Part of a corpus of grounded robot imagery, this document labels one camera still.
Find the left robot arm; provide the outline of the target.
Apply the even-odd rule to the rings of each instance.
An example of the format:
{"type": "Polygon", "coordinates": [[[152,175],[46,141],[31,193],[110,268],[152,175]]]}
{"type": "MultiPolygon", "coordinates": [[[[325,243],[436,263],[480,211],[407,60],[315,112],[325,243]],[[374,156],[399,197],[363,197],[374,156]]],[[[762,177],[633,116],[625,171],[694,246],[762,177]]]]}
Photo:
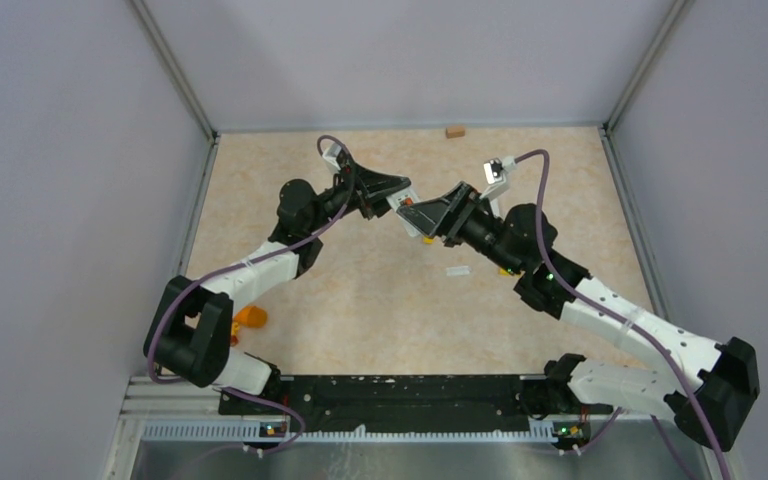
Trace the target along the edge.
{"type": "Polygon", "coordinates": [[[152,379],[159,369],[197,387],[242,391],[257,413],[279,404],[276,367],[231,346],[232,323],[261,295],[306,273],[316,262],[328,228],[358,211],[380,217],[409,198],[411,182],[361,166],[341,167],[331,187],[316,192],[303,179],[286,182],[279,192],[277,224],[268,239],[236,263],[191,280],[171,279],[149,328],[144,353],[152,379]]]}

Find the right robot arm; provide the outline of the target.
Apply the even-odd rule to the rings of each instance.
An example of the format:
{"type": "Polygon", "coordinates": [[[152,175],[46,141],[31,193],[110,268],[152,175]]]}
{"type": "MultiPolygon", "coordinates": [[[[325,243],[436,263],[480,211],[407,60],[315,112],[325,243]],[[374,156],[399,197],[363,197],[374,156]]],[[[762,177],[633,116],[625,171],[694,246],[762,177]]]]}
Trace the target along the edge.
{"type": "Polygon", "coordinates": [[[624,299],[583,266],[555,251],[557,230],[533,203],[495,215],[487,199],[459,183],[447,194],[407,201],[399,217],[445,246],[466,244],[518,276],[520,299],[538,312],[584,328],[642,363],[626,372],[566,354],[547,365],[549,404],[572,412],[606,404],[668,419],[696,443],[732,450],[760,393],[757,353],[747,341],[696,335],[624,299]]]}

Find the white remote control back up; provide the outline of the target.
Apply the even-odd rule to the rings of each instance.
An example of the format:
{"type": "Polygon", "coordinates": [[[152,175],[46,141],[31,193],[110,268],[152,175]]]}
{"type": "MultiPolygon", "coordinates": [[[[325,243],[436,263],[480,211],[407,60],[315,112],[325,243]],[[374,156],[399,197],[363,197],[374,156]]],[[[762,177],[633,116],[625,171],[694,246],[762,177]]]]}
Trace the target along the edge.
{"type": "Polygon", "coordinates": [[[493,199],[493,200],[490,202],[490,206],[491,206],[491,211],[492,211],[492,213],[493,213],[495,216],[498,216],[498,217],[500,217],[500,216],[502,215],[502,213],[501,213],[501,207],[500,207],[500,202],[499,202],[499,200],[498,200],[498,199],[493,199]]]}

